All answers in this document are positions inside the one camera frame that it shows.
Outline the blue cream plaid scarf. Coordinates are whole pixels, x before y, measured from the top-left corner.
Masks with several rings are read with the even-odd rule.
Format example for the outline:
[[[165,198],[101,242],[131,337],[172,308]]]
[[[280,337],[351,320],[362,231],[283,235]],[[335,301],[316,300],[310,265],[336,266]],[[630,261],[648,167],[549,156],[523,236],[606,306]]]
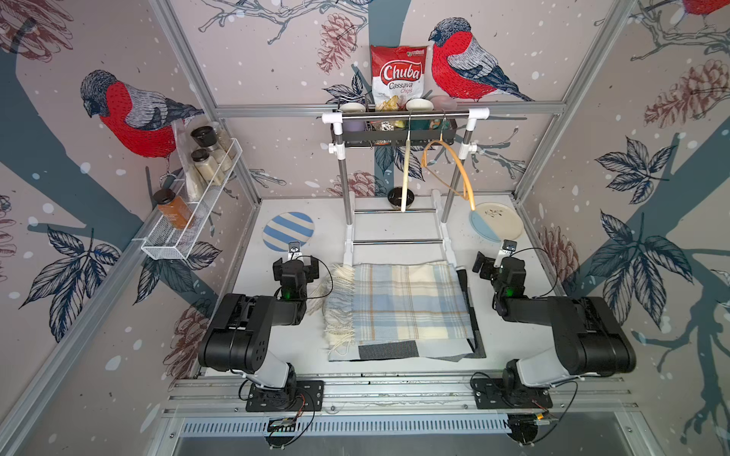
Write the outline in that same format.
[[[471,306],[446,261],[336,264],[310,311],[321,311],[331,362],[425,357],[459,361],[477,352]]]

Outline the black grey checkered scarf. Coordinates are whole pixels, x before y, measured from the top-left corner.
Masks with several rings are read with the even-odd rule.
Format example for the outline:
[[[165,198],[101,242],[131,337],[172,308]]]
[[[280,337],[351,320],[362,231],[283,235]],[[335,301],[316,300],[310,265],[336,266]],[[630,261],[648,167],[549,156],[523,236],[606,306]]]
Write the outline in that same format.
[[[363,361],[486,356],[467,272],[446,261],[358,265],[352,316]]]

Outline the cream wooden hanger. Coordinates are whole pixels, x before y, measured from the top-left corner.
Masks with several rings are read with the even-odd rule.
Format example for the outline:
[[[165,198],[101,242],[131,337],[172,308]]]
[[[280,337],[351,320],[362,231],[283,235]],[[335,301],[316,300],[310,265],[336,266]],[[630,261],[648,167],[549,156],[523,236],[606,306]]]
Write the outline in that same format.
[[[406,193],[408,190],[408,184],[409,184],[409,170],[410,170],[410,157],[411,157],[411,126],[412,126],[412,117],[408,118],[407,123],[407,136],[405,141],[405,147],[403,152],[403,165],[402,165],[402,172],[403,172],[403,179],[402,179],[402,188],[403,188],[403,199],[406,199]],[[402,203],[400,211],[402,213],[405,213],[407,209],[405,208],[405,203]]]

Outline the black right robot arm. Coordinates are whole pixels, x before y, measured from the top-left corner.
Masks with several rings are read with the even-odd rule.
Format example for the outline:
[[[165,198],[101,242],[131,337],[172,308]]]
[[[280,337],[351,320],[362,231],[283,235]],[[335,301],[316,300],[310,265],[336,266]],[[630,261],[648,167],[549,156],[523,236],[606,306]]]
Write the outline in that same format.
[[[492,309],[505,321],[551,328],[553,345],[503,370],[506,393],[537,391],[584,375],[629,374],[636,353],[604,298],[526,295],[524,260],[476,255],[473,271],[494,289]]]

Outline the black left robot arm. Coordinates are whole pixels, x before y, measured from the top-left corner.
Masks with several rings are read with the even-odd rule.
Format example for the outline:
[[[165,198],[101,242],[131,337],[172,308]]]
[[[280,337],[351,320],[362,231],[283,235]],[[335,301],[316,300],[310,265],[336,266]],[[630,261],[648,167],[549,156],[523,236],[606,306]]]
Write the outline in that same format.
[[[266,404],[290,407],[300,399],[294,367],[269,353],[274,327],[298,326],[307,311],[307,286],[319,278],[319,260],[277,260],[273,296],[226,294],[198,348],[201,366],[239,374]]]

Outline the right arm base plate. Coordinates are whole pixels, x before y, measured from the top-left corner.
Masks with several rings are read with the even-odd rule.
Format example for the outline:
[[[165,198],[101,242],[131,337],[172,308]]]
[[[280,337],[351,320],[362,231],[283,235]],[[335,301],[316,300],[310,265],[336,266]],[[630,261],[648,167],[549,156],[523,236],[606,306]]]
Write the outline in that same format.
[[[527,388],[517,383],[512,389],[502,379],[476,372],[469,381],[479,410],[548,410],[553,407],[548,389]]]

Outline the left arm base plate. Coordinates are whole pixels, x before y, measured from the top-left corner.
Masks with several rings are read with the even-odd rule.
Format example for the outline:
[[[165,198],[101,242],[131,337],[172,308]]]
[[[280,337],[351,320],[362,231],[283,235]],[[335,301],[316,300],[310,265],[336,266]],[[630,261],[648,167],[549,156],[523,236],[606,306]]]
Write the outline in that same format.
[[[320,412],[325,383],[319,380],[298,380],[284,389],[261,389],[252,384],[246,395],[240,395],[247,412]]]

